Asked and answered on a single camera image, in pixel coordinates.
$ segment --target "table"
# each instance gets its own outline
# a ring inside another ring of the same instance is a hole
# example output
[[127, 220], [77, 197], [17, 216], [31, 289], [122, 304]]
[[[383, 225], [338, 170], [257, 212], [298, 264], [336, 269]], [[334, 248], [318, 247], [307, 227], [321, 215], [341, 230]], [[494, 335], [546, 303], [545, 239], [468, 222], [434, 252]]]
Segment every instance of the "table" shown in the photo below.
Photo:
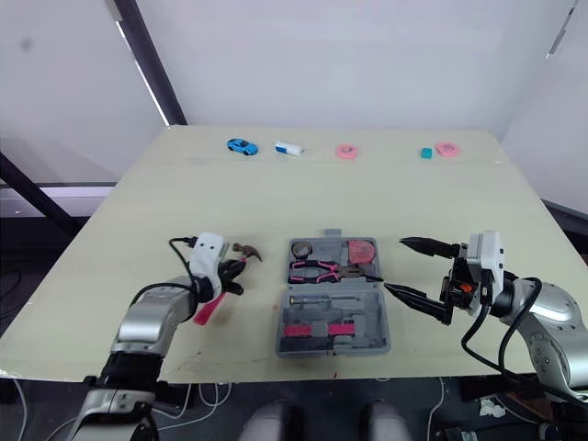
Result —
[[[230, 138], [256, 142], [244, 157]], [[273, 141], [307, 148], [275, 153]], [[419, 157], [438, 141], [457, 143], [454, 158]], [[335, 157], [339, 143], [359, 148], [354, 161]], [[182, 324], [164, 361], [170, 382], [356, 379], [492, 373], [463, 353], [472, 319], [456, 311], [446, 327], [387, 295], [391, 351], [384, 356], [280, 359], [274, 353], [277, 305], [286, 289], [292, 237], [325, 228], [373, 236], [387, 281], [437, 298], [450, 261], [398, 243], [420, 235], [467, 242], [498, 230], [505, 267], [567, 289], [588, 319], [588, 270], [531, 187], [486, 131], [303, 130], [174, 126], [142, 158], [73, 240], [0, 340], [5, 377], [79, 381], [98, 374], [133, 295], [182, 275], [167, 246], [174, 236], [209, 231], [254, 244], [263, 254], [205, 327]], [[496, 358], [506, 328], [490, 318], [473, 347]], [[531, 371], [515, 337], [507, 366]]]

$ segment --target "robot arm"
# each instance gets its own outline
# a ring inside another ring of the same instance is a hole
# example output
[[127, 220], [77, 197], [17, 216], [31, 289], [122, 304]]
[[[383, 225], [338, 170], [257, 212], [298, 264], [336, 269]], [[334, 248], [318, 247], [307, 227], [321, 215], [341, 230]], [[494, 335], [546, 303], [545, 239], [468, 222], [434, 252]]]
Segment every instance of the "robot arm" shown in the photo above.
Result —
[[[553, 401], [570, 397], [588, 403], [588, 331], [578, 303], [569, 293], [503, 271], [504, 251], [498, 232], [473, 234], [469, 244], [420, 237], [401, 242], [419, 253], [442, 255], [454, 262], [443, 279], [441, 301], [430, 300], [413, 288], [384, 284], [396, 298], [444, 324], [451, 324], [454, 307], [474, 316], [485, 307], [504, 324], [514, 324], [523, 336], [538, 380], [546, 387], [543, 389], [560, 392], [549, 394]], [[510, 373], [503, 368], [503, 360], [500, 366], [490, 366]]]
[[187, 266], [193, 283], [157, 283], [135, 297], [100, 377], [85, 380], [93, 389], [68, 441], [158, 439], [151, 408], [156, 392], [166, 386], [157, 379], [177, 326], [194, 315], [199, 302], [222, 291], [243, 293], [232, 279], [243, 272], [245, 259], [222, 262], [227, 250], [222, 236], [202, 233], [185, 242], [193, 246]]

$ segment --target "hammer head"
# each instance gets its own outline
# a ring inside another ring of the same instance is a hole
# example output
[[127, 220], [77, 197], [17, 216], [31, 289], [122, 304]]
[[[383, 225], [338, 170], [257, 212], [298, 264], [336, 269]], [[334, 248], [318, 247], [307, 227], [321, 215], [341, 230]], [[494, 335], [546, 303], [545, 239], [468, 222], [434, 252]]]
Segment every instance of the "hammer head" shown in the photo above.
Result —
[[251, 245], [241, 245], [240, 243], [234, 243], [232, 250], [236, 251], [237, 253], [241, 253], [244, 257], [251, 257], [254, 255], [259, 259], [260, 262], [263, 262], [259, 252]]

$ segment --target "white wall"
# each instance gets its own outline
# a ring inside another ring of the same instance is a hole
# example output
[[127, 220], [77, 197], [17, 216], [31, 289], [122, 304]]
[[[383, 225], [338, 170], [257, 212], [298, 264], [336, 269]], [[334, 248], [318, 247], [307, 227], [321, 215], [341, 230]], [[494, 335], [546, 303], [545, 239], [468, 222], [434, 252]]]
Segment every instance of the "white wall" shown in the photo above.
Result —
[[34, 181], [117, 181], [163, 127], [104, 2], [0, 1], [0, 149]]
[[505, 134], [572, 0], [139, 0], [192, 124]]
[[545, 199], [588, 213], [588, 3], [541, 64], [503, 147]]

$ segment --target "pliers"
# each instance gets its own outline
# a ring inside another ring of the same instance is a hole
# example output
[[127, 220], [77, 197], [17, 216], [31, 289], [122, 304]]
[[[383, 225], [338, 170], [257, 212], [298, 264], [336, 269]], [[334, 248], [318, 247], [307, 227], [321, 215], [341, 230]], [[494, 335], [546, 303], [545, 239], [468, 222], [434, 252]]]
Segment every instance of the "pliers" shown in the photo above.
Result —
[[368, 276], [366, 272], [357, 266], [339, 266], [336, 262], [325, 262], [322, 260], [300, 260], [290, 263], [290, 269], [302, 268], [318, 268], [328, 271], [326, 274], [321, 274], [317, 277], [288, 277], [288, 283], [323, 283], [323, 282], [338, 282], [343, 277], [365, 277], [366, 280], [373, 282], [381, 282], [383, 278]]

